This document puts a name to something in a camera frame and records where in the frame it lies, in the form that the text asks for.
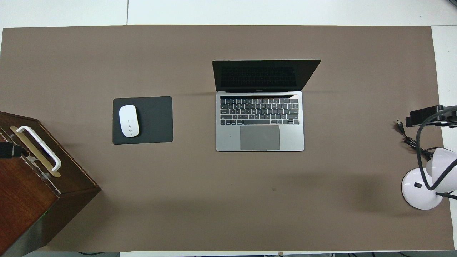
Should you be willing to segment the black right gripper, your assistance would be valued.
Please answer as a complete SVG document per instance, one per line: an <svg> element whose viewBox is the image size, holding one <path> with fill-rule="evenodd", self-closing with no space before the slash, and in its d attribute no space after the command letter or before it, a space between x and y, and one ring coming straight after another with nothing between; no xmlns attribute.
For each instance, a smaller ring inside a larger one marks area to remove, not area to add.
<svg viewBox="0 0 457 257"><path fill-rule="evenodd" d="M429 116L432 116L438 112L447 111L449 109L455 109L455 106L443 106L434 105L424 109L418 109L410 112L410 116L405 119L406 127L420 126ZM451 127L454 128L457 125L456 111L441 114L427 123L427 126L437 127Z"/></svg>

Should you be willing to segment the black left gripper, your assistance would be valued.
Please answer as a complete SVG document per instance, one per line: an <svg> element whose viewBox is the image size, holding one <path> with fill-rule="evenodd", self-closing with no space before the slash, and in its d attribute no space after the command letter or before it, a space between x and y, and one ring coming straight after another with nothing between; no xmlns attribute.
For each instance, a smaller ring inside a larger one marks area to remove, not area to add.
<svg viewBox="0 0 457 257"><path fill-rule="evenodd" d="M21 145L11 142L0 142L0 159L12 159L13 157L28 157L28 151Z"/></svg>

